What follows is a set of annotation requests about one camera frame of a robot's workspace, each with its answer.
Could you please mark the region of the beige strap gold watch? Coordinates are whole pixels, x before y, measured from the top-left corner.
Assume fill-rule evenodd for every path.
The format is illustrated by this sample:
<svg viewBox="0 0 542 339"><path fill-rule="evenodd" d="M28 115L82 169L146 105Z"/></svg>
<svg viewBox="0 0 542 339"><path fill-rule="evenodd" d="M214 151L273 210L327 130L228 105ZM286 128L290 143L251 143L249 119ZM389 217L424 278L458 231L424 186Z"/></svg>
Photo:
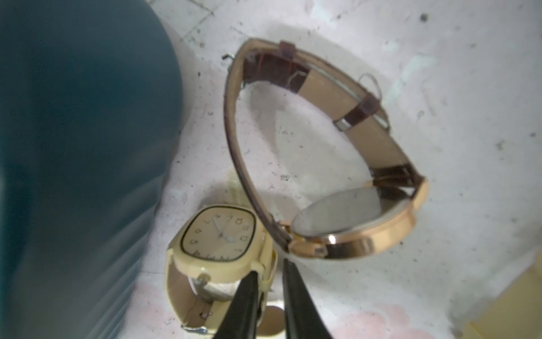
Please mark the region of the beige strap gold watch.
<svg viewBox="0 0 542 339"><path fill-rule="evenodd" d="M267 323L277 265L272 237L253 210L227 204L199 210L166 251L165 290L181 328L215 335L251 273L256 275L255 324Z"/></svg>

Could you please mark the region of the dark brown leather watch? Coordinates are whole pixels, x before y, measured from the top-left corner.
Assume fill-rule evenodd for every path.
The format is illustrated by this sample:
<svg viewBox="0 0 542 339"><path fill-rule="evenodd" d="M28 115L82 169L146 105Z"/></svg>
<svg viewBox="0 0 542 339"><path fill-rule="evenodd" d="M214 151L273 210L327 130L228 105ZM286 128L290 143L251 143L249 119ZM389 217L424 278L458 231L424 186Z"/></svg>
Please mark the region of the dark brown leather watch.
<svg viewBox="0 0 542 339"><path fill-rule="evenodd" d="M248 200L275 243L296 257L327 260L367 257L399 244L416 225L429 183L392 138L381 94L290 42L251 38L232 60L224 92L227 144ZM308 157L290 151L287 164L311 202L288 223L267 209L239 145L237 100L251 83L303 98L346 139L343 151L322 138Z"/></svg>

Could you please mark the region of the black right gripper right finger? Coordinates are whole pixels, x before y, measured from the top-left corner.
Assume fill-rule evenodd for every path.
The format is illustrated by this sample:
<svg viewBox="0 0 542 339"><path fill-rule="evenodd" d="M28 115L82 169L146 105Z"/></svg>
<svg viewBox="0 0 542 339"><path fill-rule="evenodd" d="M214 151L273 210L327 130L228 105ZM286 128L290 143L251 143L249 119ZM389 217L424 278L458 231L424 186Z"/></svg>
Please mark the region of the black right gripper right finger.
<svg viewBox="0 0 542 339"><path fill-rule="evenodd" d="M286 335L290 339L332 339L296 264L283 261Z"/></svg>

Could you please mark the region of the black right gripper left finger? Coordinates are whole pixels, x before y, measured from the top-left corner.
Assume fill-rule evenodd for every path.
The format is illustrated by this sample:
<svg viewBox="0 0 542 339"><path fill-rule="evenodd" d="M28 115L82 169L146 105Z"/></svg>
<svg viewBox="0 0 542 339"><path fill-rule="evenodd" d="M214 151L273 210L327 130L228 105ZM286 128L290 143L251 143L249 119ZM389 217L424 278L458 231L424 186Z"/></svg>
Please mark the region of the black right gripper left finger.
<svg viewBox="0 0 542 339"><path fill-rule="evenodd" d="M240 282L214 339L256 338L259 310L258 274L250 272Z"/></svg>

